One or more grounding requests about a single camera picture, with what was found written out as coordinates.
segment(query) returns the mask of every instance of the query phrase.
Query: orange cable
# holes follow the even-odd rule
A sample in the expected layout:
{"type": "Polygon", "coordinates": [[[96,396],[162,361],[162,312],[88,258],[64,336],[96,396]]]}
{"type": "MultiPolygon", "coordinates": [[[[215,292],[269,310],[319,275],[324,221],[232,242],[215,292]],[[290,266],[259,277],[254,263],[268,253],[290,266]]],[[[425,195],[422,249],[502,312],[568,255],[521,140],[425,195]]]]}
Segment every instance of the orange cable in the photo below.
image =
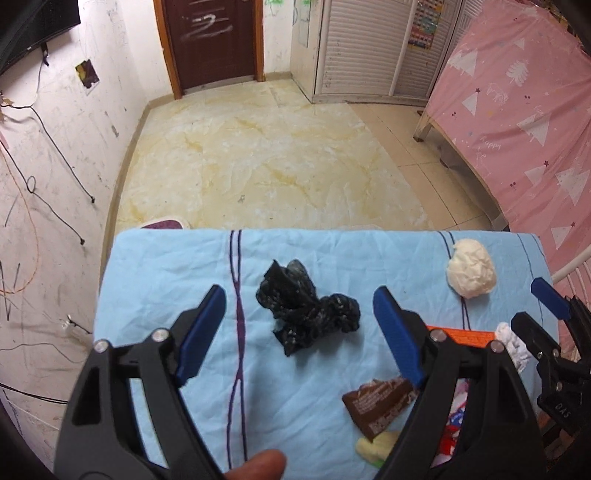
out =
{"type": "Polygon", "coordinates": [[[31,221],[31,225],[33,226],[33,233],[35,234],[35,270],[33,271],[33,274],[31,275],[31,278],[29,278],[27,280],[27,282],[20,288],[15,289],[14,291],[12,290],[3,290],[0,288],[0,293],[3,294],[15,294],[15,293],[19,293],[25,290],[25,288],[27,288],[31,282],[33,281],[33,279],[35,278],[35,275],[37,275],[37,270],[39,268],[39,237],[37,236],[37,227],[35,227],[35,222],[33,222],[33,217],[31,216],[31,211],[29,210],[29,205],[27,204],[27,201],[25,200],[25,196],[21,190],[21,187],[19,186],[16,178],[14,177],[12,170],[10,169],[10,165],[8,164],[8,160],[6,160],[6,155],[4,155],[4,152],[2,150],[0,150],[0,153],[2,154],[2,159],[4,160],[4,163],[6,164],[6,168],[8,169],[8,173],[10,174],[10,176],[12,177],[12,181],[14,182],[14,184],[17,186],[18,188],[18,193],[21,195],[22,197],[22,201],[25,203],[25,208],[27,209],[27,215],[29,217],[29,220],[31,221]]]}

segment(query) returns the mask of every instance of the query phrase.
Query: chocolate wrapper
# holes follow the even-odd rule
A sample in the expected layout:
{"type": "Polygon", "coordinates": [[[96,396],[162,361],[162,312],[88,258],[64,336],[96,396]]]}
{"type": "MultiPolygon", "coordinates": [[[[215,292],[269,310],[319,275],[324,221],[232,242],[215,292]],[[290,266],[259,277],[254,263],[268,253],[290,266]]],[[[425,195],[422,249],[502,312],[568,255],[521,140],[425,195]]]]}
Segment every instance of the chocolate wrapper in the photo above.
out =
{"type": "Polygon", "coordinates": [[[373,380],[343,395],[351,419],[368,440],[382,433],[417,398],[408,380],[373,380]]]}

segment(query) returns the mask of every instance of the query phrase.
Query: brown door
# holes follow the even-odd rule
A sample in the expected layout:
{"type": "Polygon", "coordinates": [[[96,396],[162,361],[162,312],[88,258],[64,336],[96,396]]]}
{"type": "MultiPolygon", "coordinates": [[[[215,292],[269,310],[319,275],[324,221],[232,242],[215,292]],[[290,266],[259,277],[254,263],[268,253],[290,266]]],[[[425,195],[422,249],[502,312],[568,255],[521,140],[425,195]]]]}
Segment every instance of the brown door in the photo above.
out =
{"type": "Polygon", "coordinates": [[[165,0],[183,90],[254,75],[254,0],[165,0]]]}

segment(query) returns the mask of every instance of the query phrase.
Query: white wall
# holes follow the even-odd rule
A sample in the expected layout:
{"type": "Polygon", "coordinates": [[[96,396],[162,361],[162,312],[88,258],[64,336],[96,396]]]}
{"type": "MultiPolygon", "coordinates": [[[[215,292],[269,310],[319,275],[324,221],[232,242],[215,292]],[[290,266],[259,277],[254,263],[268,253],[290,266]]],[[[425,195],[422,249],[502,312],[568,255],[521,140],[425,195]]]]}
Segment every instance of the white wall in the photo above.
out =
{"type": "Polygon", "coordinates": [[[293,16],[293,0],[282,0],[282,3],[265,0],[265,73],[290,71],[293,16]]]}
{"type": "Polygon", "coordinates": [[[121,12],[139,81],[154,100],[173,92],[158,36],[154,0],[123,0],[121,12]]]}
{"type": "MultiPolygon", "coordinates": [[[[289,72],[293,0],[264,0],[265,73],[289,72]]],[[[121,11],[135,68],[148,100],[172,93],[158,36],[153,0],[125,0],[121,11]]]]}
{"type": "MultiPolygon", "coordinates": [[[[80,16],[81,26],[49,42],[50,66],[43,67],[35,108],[76,174],[96,197],[96,204],[92,205],[76,184],[30,111],[3,108],[6,117],[0,122],[0,131],[24,175],[35,175],[37,193],[86,239],[81,246],[75,234],[27,193],[11,164],[31,210],[40,260],[32,283],[22,293],[8,296],[14,303],[10,322],[0,296],[0,349],[48,342],[77,363],[70,363],[51,346],[0,351],[0,381],[64,400],[69,398],[86,350],[63,335],[60,319],[70,314],[74,321],[92,330],[103,230],[113,186],[147,104],[117,0],[80,0],[80,16]],[[88,95],[74,69],[86,59],[92,60],[100,77],[100,83],[88,95]]],[[[40,52],[35,51],[0,77],[0,89],[16,105],[33,101],[40,58],[40,52]]],[[[18,195],[0,155],[0,260],[9,288],[19,263],[17,288],[33,275],[37,250],[20,197],[4,227],[18,195]]],[[[59,427],[63,407],[17,393],[8,392],[7,396],[59,427]]],[[[30,443],[35,443],[38,455],[51,463],[57,432],[15,411],[23,432],[27,431],[25,424],[34,426],[33,432],[39,437],[30,443]]]]}

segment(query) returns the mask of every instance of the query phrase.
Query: metal screw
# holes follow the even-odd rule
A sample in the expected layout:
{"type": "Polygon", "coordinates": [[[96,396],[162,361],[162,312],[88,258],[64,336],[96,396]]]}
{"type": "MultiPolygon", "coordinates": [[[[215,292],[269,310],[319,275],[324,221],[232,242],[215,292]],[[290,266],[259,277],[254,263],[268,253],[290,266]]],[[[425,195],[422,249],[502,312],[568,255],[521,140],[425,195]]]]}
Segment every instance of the metal screw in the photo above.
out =
{"type": "Polygon", "coordinates": [[[503,350],[505,350],[505,345],[503,345],[503,342],[500,342],[499,340],[493,340],[491,342],[491,350],[495,353],[502,353],[503,350]]]}
{"type": "Polygon", "coordinates": [[[439,328],[436,330],[432,330],[430,336],[431,340],[433,340],[434,342],[445,342],[445,340],[447,339],[447,334],[439,328]]]}
{"type": "Polygon", "coordinates": [[[169,336],[169,331],[166,328],[159,328],[158,330],[155,330],[152,332],[152,340],[154,342],[164,342],[168,336],[169,336]]]}
{"type": "Polygon", "coordinates": [[[109,348],[109,341],[108,340],[97,340],[95,342],[95,352],[96,353],[103,353],[109,348]]]}

